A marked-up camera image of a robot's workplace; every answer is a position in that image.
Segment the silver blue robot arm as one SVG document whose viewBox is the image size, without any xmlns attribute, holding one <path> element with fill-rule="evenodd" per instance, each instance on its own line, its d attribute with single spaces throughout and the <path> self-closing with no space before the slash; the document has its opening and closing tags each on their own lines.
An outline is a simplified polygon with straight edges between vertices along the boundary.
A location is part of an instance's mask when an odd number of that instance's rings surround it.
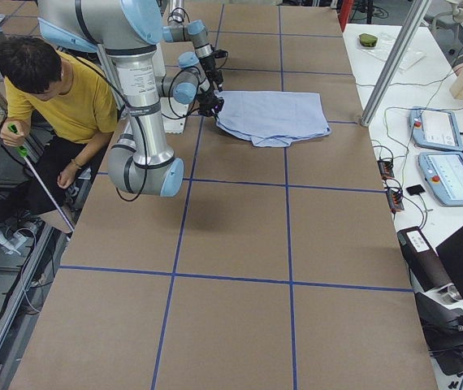
<svg viewBox="0 0 463 390">
<path fill-rule="evenodd" d="M 215 60 L 227 52 L 210 44 L 205 24 L 190 21 L 181 1 L 40 1 L 37 6 L 42 37 L 69 50 L 97 53 L 128 113 L 108 157 L 115 187 L 175 196 L 184 163 L 167 144 L 161 100 L 198 102 L 200 115 L 218 116 L 223 75 Z"/>
<path fill-rule="evenodd" d="M 223 91 L 223 74 L 217 65 L 217 59 L 227 61 L 228 52 L 216 49 L 209 40 L 208 29 L 200 19 L 191 21 L 184 8 L 184 1 L 168 1 L 163 7 L 167 12 L 167 24 L 162 28 L 163 40 L 166 42 L 191 42 L 195 55 L 199 59 L 209 82 L 219 92 Z"/>
</svg>

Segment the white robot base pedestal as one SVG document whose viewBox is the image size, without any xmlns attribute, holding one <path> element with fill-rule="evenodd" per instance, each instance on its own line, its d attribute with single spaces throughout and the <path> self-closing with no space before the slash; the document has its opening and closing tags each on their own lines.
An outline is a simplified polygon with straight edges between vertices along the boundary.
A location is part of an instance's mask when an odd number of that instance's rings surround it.
<svg viewBox="0 0 463 390">
<path fill-rule="evenodd" d="M 162 18 L 167 24 L 168 1 L 158 1 Z M 158 93 L 161 103 L 162 120 L 167 134 L 180 135 L 184 132 L 187 117 L 189 116 L 188 110 L 191 105 L 179 102 L 175 98 L 175 87 L 178 86 L 184 77 L 183 69 L 179 68 L 174 60 L 174 67 L 167 67 L 165 65 L 165 58 L 162 52 L 162 44 L 167 44 L 162 41 L 157 45 L 157 51 L 153 56 L 154 75 L 156 77 Z"/>
</svg>

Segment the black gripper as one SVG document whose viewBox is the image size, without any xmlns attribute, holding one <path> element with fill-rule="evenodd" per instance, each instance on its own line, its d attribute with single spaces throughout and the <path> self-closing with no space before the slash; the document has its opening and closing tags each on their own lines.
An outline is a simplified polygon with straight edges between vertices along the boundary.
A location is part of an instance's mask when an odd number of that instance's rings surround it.
<svg viewBox="0 0 463 390">
<path fill-rule="evenodd" d="M 204 70 L 207 79 L 214 83 L 214 88 L 219 92 L 223 91 L 223 74 L 220 69 L 218 69 L 215 58 L 211 54 L 206 57 L 200 58 L 200 64 Z"/>
<path fill-rule="evenodd" d="M 199 103 L 197 108 L 199 115 L 215 119 L 219 117 L 220 107 L 223 106 L 222 97 L 215 95 L 213 91 L 207 91 L 197 95 L 197 102 Z"/>
</svg>

